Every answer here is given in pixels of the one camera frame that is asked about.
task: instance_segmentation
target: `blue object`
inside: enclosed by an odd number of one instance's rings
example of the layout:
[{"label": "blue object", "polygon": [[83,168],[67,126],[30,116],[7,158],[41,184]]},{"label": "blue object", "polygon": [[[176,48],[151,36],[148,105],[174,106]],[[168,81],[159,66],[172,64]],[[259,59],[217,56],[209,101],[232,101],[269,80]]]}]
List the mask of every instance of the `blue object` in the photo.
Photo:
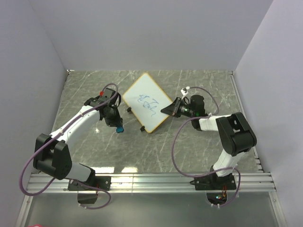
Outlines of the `blue object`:
[{"label": "blue object", "polygon": [[116,128],[116,132],[117,133],[124,132],[124,128],[122,126],[119,126],[119,127]]}]

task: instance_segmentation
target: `wall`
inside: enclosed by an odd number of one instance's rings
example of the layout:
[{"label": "wall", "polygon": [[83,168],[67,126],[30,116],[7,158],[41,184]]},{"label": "wall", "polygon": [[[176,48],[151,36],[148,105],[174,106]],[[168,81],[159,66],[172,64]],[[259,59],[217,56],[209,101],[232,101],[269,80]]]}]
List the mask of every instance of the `wall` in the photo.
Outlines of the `wall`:
[{"label": "wall", "polygon": [[272,0],[30,0],[71,70],[235,70]]},{"label": "wall", "polygon": [[290,227],[303,221],[302,12],[302,0],[275,0],[235,75]]},{"label": "wall", "polygon": [[24,198],[20,171],[52,128],[66,71],[27,0],[0,1],[0,34],[0,226],[10,227]]}]

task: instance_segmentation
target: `blue marker drawing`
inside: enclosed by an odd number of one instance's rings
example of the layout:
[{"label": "blue marker drawing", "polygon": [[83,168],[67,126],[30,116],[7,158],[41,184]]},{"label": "blue marker drawing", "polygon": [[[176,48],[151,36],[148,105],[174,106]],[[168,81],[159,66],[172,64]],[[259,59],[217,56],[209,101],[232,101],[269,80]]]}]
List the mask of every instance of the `blue marker drawing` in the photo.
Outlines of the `blue marker drawing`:
[{"label": "blue marker drawing", "polygon": [[138,99],[138,103],[142,103],[143,102],[143,107],[151,110],[153,112],[153,114],[151,115],[154,116],[156,114],[156,112],[154,111],[155,108],[157,108],[157,104],[159,104],[157,102],[157,100],[155,100],[154,98],[150,98],[147,95],[139,95],[140,98]]}]

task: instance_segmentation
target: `tilted whiteboard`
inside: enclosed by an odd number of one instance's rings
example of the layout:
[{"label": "tilted whiteboard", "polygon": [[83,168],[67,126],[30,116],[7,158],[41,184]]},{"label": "tilted whiteboard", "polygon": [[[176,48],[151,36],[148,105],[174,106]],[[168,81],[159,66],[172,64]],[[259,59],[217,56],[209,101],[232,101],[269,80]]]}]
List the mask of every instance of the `tilted whiteboard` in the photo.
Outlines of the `tilted whiteboard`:
[{"label": "tilted whiteboard", "polygon": [[160,111],[172,101],[148,73],[140,76],[122,97],[148,133],[169,117]]}]

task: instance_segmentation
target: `marble surface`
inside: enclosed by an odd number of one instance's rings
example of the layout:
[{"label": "marble surface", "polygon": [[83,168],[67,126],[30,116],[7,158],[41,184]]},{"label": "marble surface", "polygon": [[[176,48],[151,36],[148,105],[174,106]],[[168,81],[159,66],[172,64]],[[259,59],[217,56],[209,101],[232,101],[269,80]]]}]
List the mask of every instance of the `marble surface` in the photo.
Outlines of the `marble surface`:
[{"label": "marble surface", "polygon": [[[68,76],[61,98],[54,130],[65,124],[90,97],[95,97],[109,82],[119,86],[123,94],[145,71],[72,71]],[[220,115],[240,110],[228,71],[148,71],[158,85],[174,100],[181,96],[181,88],[203,86],[208,89],[220,105]],[[213,112],[215,105],[211,98],[200,90],[191,91],[205,97],[206,112]],[[99,121],[84,132],[77,144],[71,149],[74,162],[91,167],[100,167],[102,172],[175,172],[171,161],[173,137],[186,117],[169,117],[153,133],[140,131],[136,117],[128,113],[128,106],[122,102],[119,112],[124,120],[125,131],[117,134]],[[181,131],[177,142],[175,157],[183,171],[209,171],[222,151],[217,132],[199,132],[189,123]],[[253,152],[248,152],[239,162],[244,172],[257,171]]]}]

